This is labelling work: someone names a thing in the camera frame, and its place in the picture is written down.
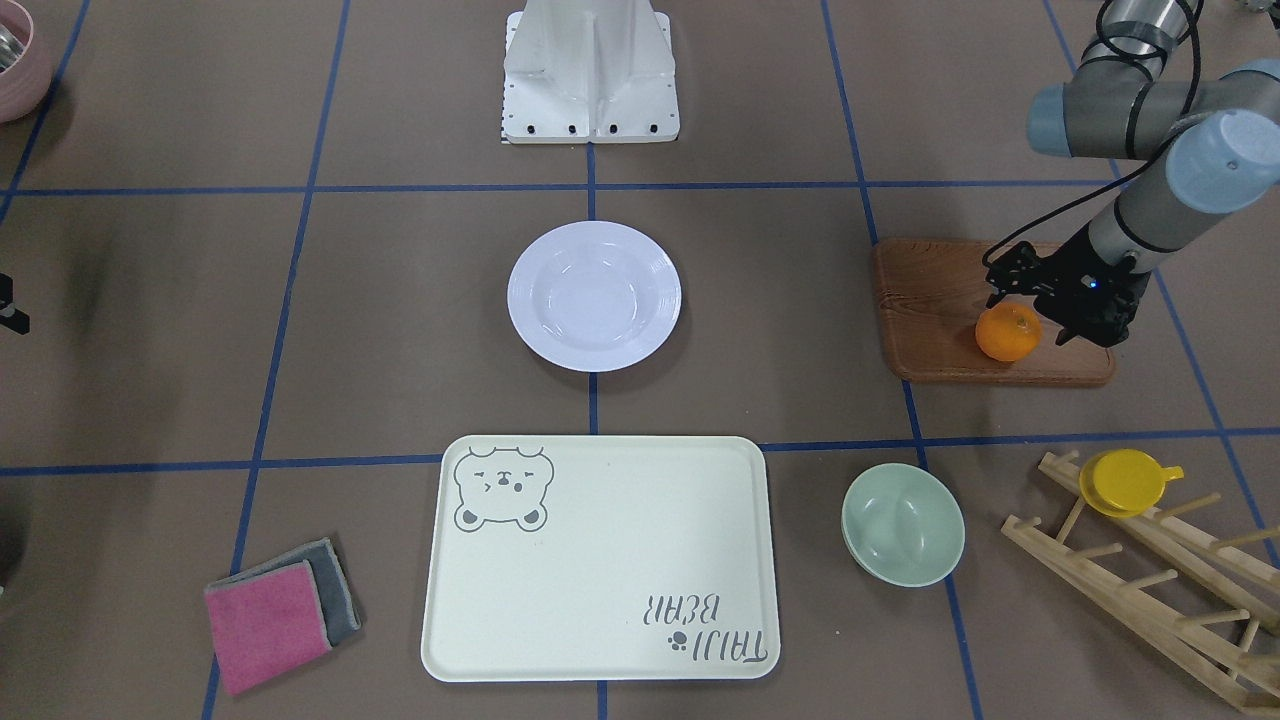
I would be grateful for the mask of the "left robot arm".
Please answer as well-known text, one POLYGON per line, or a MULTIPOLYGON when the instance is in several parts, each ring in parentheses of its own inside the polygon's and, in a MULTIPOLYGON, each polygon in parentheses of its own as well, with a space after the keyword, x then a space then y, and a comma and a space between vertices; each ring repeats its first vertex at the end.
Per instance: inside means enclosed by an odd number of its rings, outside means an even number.
POLYGON ((1019 231, 982 263, 987 307, 1030 296, 1060 328, 1110 348, 1129 334, 1155 269, 1226 217, 1262 199, 1279 176, 1279 63, 1261 58, 1203 81, 1162 79, 1178 47, 1201 54, 1198 1, 1106 1, 1071 79, 1043 88, 1027 118, 1029 145, 1062 158, 1129 159, 1114 199, 1052 254, 1019 231))

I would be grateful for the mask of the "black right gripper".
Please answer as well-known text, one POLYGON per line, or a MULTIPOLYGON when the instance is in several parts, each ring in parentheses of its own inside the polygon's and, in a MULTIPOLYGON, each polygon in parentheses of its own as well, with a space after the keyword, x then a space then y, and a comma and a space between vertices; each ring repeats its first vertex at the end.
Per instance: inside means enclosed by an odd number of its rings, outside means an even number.
POLYGON ((29 316, 15 305, 13 279, 4 273, 0 274, 0 322, 17 334, 29 333, 29 316))

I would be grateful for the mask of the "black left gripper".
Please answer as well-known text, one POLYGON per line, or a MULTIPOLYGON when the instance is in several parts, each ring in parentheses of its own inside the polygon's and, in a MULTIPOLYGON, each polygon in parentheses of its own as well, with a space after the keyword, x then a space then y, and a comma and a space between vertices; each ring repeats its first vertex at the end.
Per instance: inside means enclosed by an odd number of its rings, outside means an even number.
POLYGON ((983 252, 989 295, 986 310, 1010 295, 1036 297, 1034 309, 1055 324, 1055 346, 1075 340, 1111 348, 1129 337, 1151 274, 1137 273, 1134 259, 1107 264, 1091 232, 1079 229, 1043 259, 1029 241, 1000 241, 983 252))

